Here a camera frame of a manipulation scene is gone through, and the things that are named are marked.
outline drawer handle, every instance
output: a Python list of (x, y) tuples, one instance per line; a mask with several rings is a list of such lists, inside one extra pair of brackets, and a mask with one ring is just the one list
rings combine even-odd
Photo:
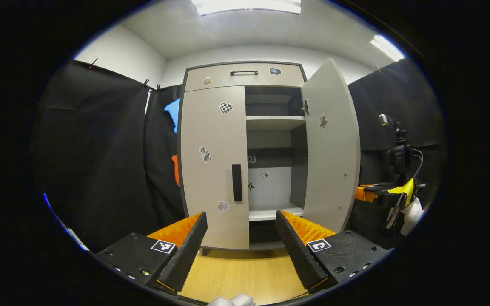
[(243, 72), (249, 72), (249, 74), (247, 74), (247, 75), (236, 75), (236, 76), (250, 76), (252, 74), (254, 74), (255, 76), (258, 75), (258, 71), (256, 71), (256, 70), (230, 71), (230, 75), (233, 76), (235, 74), (241, 74)]
[(243, 194), (241, 192), (241, 165), (232, 165), (232, 187), (234, 190), (234, 202), (243, 201)]

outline fluorescent light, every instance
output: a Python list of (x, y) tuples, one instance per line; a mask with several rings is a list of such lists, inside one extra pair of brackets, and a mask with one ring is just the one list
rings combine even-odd
[(192, 0), (202, 16), (230, 10), (262, 9), (300, 14), (302, 0)]
[(391, 42), (381, 35), (375, 35), (370, 43), (379, 50), (383, 51), (383, 53), (387, 54), (387, 56), (389, 56), (389, 58), (393, 59), (395, 62), (398, 62), (404, 58), (404, 54), (402, 54), (398, 48), (396, 48)]

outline ceiling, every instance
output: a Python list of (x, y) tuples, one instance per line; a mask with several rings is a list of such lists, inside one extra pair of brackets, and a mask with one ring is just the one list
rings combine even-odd
[(328, 52), (370, 68), (393, 62), (370, 45), (378, 34), (373, 27), (326, 0), (303, 0), (300, 15), (241, 10), (203, 17), (191, 0), (164, 0), (123, 25), (167, 60), (214, 48), (281, 45)]

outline shelf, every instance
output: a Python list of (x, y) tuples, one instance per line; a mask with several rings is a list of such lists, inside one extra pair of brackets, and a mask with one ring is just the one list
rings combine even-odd
[(282, 241), (258, 242), (256, 244), (249, 244), (250, 251), (276, 250), (276, 249), (284, 249), (284, 248), (285, 248), (285, 244)]
[(305, 123), (303, 116), (247, 116), (247, 130), (292, 130)]
[[(292, 205), (292, 208), (282, 208), (280, 210), (292, 213), (298, 217), (302, 217), (304, 210), (300, 207)], [(275, 220), (277, 209), (272, 210), (251, 210), (249, 211), (249, 221), (264, 221), (264, 220)]]

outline blue object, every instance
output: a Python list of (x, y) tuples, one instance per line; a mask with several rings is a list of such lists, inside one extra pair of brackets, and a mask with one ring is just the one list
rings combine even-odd
[(164, 111), (169, 112), (169, 116), (171, 116), (171, 120), (173, 120), (173, 124), (175, 128), (173, 129), (173, 133), (177, 134), (177, 122), (179, 122), (179, 103), (181, 102), (181, 98), (176, 99), (175, 101), (169, 103)]

